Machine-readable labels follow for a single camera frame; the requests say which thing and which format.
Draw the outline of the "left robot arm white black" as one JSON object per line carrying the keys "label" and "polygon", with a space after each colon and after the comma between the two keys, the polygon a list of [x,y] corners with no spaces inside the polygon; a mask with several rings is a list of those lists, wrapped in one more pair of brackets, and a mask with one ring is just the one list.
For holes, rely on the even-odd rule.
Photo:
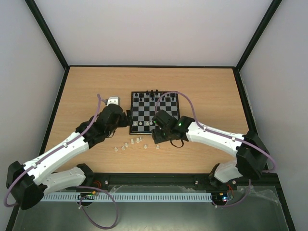
{"label": "left robot arm white black", "polygon": [[89,121],[81,123],[69,137],[41,156],[8,167],[6,187],[22,210],[35,206],[53,192],[76,186],[91,186],[93,171],[86,164],[55,172],[60,166],[113,135],[117,128],[131,124],[131,111],[117,104],[103,108]]}

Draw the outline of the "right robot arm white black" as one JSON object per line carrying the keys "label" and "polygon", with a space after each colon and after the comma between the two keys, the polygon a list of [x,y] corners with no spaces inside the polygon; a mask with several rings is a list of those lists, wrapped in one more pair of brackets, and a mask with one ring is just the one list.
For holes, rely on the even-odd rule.
{"label": "right robot arm white black", "polygon": [[215,189],[241,177],[259,180],[269,159],[264,143],[252,131],[246,134],[226,132],[207,127],[191,117],[176,119],[164,110],[158,111],[152,121],[156,126],[152,130],[155,144],[190,141],[214,147],[233,157],[229,162],[214,165],[209,173],[208,183]]}

